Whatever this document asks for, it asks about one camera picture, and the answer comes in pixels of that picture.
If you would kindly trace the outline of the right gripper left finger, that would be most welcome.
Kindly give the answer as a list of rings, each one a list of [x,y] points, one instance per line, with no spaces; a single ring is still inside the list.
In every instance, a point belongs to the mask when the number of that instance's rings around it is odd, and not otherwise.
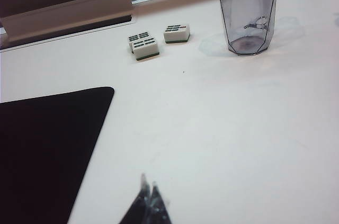
[[[142,173],[140,179],[140,191],[120,221],[124,223],[142,223],[146,214],[149,200],[149,183],[145,173]]]

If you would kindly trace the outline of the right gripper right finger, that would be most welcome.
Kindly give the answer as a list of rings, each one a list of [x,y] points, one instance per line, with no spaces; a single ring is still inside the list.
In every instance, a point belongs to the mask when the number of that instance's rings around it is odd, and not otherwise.
[[[160,193],[158,184],[152,183],[152,192],[145,214],[145,223],[171,224],[170,215]]]

